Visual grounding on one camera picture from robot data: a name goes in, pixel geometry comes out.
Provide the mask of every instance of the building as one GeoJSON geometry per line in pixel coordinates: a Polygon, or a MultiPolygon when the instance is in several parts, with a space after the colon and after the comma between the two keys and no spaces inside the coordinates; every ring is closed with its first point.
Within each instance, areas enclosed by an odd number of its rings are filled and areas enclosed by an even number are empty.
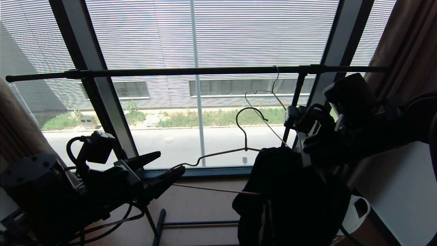
{"type": "MultiPolygon", "coordinates": [[[[319,64],[338,1],[93,1],[87,7],[109,69],[298,66],[319,64]]],[[[395,1],[375,0],[352,65],[368,65],[395,1]]],[[[1,77],[74,68],[48,1],[1,1],[1,77]]],[[[276,75],[200,76],[202,107],[246,105],[248,90],[270,90],[276,75]]],[[[195,76],[113,77],[124,107],[196,107],[195,76]]],[[[297,74],[280,74],[275,91],[291,103],[297,74]]],[[[306,103],[308,76],[300,103],[306,103]]],[[[22,105],[39,112],[93,110],[80,81],[15,82],[22,105]]],[[[271,95],[250,96],[277,105],[271,95]]]]}

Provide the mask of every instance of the clothes rack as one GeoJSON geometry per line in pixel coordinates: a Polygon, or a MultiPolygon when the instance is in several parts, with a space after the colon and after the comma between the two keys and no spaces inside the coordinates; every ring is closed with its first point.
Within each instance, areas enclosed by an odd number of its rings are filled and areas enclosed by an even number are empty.
{"type": "MultiPolygon", "coordinates": [[[[326,66],[326,65],[306,65],[306,66],[271,66],[271,67],[206,67],[206,68],[171,68],[171,69],[126,69],[126,70],[85,70],[85,69],[72,69],[60,73],[47,73],[47,74],[31,74],[31,75],[19,75],[19,76],[6,76],[6,81],[28,81],[28,80],[40,80],[40,79],[53,79],[53,78],[69,78],[69,79],[82,79],[82,78],[95,78],[95,77],[127,77],[127,76],[169,76],[169,75],[204,75],[204,74],[280,74],[280,73],[298,73],[298,79],[296,82],[296,89],[293,95],[291,105],[297,106],[299,94],[302,89],[305,77],[308,74],[322,74],[327,72],[376,72],[385,73],[388,72],[388,67],[368,67],[368,66],[326,66]]],[[[282,146],[287,142],[290,128],[285,128],[282,146]]],[[[193,225],[235,225],[238,224],[237,220],[234,221],[186,221],[186,222],[164,222],[166,211],[161,209],[158,223],[155,225],[152,216],[147,207],[145,207],[145,214],[150,226],[154,232],[153,246],[159,246],[163,229],[167,226],[193,226],[193,225]]],[[[236,246],[238,244],[230,244],[226,246],[236,246]]]]}

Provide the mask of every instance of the concrete pavement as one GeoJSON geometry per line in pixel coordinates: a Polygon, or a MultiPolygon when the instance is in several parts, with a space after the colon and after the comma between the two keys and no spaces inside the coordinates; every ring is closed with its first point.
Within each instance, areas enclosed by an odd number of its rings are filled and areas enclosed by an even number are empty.
{"type": "MultiPolygon", "coordinates": [[[[281,137],[284,127],[272,127],[281,137]]],[[[267,126],[246,127],[248,147],[268,148],[278,147],[281,141],[267,126]]],[[[68,133],[44,133],[53,149],[61,156],[68,166],[73,165],[66,153],[66,143],[69,139],[81,135],[90,135],[90,132],[68,133]]],[[[199,129],[165,129],[165,130],[134,130],[132,131],[135,145],[139,154],[152,151],[161,151],[161,157],[145,166],[148,169],[169,168],[174,165],[187,162],[195,164],[200,157],[199,129]]],[[[215,153],[235,148],[244,147],[244,134],[237,127],[205,128],[205,153],[215,153]]],[[[291,131],[288,138],[292,144],[295,132],[291,131]]],[[[77,155],[82,146],[81,142],[73,143],[73,154],[77,155]]],[[[239,151],[206,158],[206,166],[236,166],[253,165],[257,152],[239,151]]],[[[112,167],[117,159],[114,152],[111,153],[107,164],[91,163],[90,167],[98,170],[106,170],[112,167]]]]}

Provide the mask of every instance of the curtain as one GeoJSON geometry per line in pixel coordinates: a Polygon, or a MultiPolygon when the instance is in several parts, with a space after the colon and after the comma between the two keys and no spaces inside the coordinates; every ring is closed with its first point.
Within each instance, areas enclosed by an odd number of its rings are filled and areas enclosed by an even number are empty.
{"type": "MultiPolygon", "coordinates": [[[[0,105],[0,150],[7,163],[13,165],[22,158],[49,153],[58,158],[62,167],[67,167],[1,78],[0,105]]],[[[70,171],[67,174],[73,184],[79,183],[70,171]]]]}
{"type": "MultiPolygon", "coordinates": [[[[400,95],[405,102],[425,92],[437,91],[437,1],[398,0],[370,66],[389,66],[388,74],[367,73],[364,78],[378,100],[400,95]]],[[[353,189],[372,160],[348,170],[353,189]]]]}

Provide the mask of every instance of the clothing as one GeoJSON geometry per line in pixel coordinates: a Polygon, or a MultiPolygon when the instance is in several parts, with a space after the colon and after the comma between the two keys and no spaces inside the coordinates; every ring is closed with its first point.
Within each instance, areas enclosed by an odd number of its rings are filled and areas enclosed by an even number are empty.
{"type": "Polygon", "coordinates": [[[241,216],[241,246],[329,245],[347,211],[350,191],[333,175],[303,168],[290,148],[263,149],[257,155],[233,209],[241,216]]]}

